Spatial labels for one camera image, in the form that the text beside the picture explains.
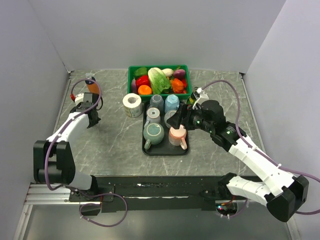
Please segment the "pink mug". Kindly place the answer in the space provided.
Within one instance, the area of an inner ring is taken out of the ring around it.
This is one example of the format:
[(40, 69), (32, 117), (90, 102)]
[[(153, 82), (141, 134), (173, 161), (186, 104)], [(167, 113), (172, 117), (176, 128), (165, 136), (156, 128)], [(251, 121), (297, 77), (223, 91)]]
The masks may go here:
[(173, 146), (179, 146), (183, 150), (188, 148), (186, 142), (187, 130), (181, 124), (178, 129), (171, 127), (168, 132), (169, 143)]

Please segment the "teal glazed mug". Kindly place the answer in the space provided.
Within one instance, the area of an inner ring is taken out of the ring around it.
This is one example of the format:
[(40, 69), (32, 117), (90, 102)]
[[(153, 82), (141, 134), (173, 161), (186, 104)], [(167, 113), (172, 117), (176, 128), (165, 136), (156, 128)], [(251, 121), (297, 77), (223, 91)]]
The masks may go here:
[(165, 131), (159, 123), (149, 123), (143, 130), (145, 139), (144, 149), (149, 150), (152, 145), (158, 145), (164, 138)]

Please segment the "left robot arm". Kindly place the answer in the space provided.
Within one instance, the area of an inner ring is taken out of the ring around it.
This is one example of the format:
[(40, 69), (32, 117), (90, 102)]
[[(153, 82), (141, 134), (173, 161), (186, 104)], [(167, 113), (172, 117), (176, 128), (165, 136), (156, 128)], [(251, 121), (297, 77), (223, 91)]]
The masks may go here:
[(51, 190), (52, 184), (60, 184), (81, 191), (87, 201), (99, 195), (95, 176), (76, 169), (72, 146), (81, 133), (101, 120), (97, 105), (97, 93), (86, 92), (80, 102), (73, 107), (67, 120), (46, 140), (38, 140), (33, 145), (33, 178), (36, 183), (45, 183)]

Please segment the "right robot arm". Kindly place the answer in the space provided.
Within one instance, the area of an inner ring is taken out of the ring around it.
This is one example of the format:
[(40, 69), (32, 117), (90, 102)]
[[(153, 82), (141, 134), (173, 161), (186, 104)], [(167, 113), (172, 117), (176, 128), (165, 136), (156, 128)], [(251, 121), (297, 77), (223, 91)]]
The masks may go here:
[(241, 196), (266, 206), (279, 221), (287, 222), (305, 203), (309, 181), (302, 175), (282, 170), (264, 157), (251, 138), (234, 123), (226, 120), (224, 110), (216, 100), (206, 100), (195, 106), (181, 103), (167, 123), (174, 129), (200, 129), (209, 133), (213, 142), (249, 167), (260, 182), (246, 180), (228, 173), (219, 182), (218, 193), (223, 199)]

